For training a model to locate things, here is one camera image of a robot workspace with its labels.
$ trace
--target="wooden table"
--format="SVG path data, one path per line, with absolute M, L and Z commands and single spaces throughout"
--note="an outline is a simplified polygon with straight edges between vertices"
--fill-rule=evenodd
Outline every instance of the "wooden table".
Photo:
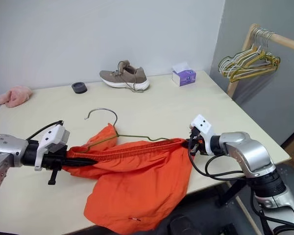
M 41 127 L 64 120 L 70 131 L 68 146 L 82 145 L 88 138 L 114 122 L 107 111 L 97 111 L 84 120 L 91 109 L 114 110 L 120 134 L 158 137 L 189 137 L 189 124 L 202 114 L 216 133 L 245 131 L 260 141 L 275 163 L 288 154 L 265 133 L 226 93 L 203 71 L 197 71 L 196 83 L 176 86 L 171 75 L 153 76 L 144 93 L 115 89 L 102 82 L 87 84 L 88 91 L 75 94 L 70 86 L 35 90 L 29 101 L 15 108 L 0 107 L 0 133 L 27 138 Z M 119 142 L 136 141 L 120 138 Z M 205 156 L 197 156 L 203 169 Z M 239 169 L 236 161 L 221 157 L 212 162 L 211 173 Z M 22 235 L 59 235 L 92 226 L 84 215 L 84 206 L 95 181 L 71 176 L 61 171 L 55 186 L 48 186 L 51 172 L 35 172 L 33 167 L 11 168 L 0 188 L 0 231 Z M 188 193 L 218 181 L 192 171 Z

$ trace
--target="white shoe sole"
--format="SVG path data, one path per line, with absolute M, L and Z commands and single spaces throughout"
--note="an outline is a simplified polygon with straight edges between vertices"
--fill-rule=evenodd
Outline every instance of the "white shoe sole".
M 104 80 L 103 78 L 101 78 L 102 81 L 107 84 L 110 87 L 115 87 L 115 88 L 125 88 L 131 86 L 131 88 L 134 88 L 134 83 L 130 83 L 128 82 L 128 85 L 125 82 L 109 82 L 107 80 Z M 135 89 L 136 90 L 146 90 L 149 87 L 149 81 L 146 80 L 143 83 L 135 83 Z

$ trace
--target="white wall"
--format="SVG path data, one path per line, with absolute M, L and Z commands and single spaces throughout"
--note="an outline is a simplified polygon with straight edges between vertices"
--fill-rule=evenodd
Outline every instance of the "white wall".
M 147 75 L 210 72 L 224 0 L 0 0 L 0 93 L 99 81 L 128 59 Z

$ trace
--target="orange shorts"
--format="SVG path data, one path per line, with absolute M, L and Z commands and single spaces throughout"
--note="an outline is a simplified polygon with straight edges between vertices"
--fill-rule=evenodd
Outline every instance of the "orange shorts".
M 98 179 L 84 211 L 87 219 L 119 234 L 154 229 L 185 196 L 192 165 L 183 139 L 116 145 L 108 124 L 97 135 L 67 152 L 68 158 L 90 158 L 97 164 L 63 167 L 71 175 Z

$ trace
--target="elastic waistband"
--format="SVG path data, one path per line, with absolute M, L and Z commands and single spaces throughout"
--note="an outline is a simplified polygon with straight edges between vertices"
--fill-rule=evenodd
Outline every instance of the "elastic waistband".
M 96 161 L 108 161 L 113 159 L 126 158 L 131 156 L 142 155 L 155 151 L 165 151 L 180 146 L 184 139 L 170 139 L 167 141 L 151 142 L 140 146 L 132 146 L 121 149 L 95 151 L 92 153 L 76 153 L 72 149 L 68 151 L 68 157 L 89 158 Z

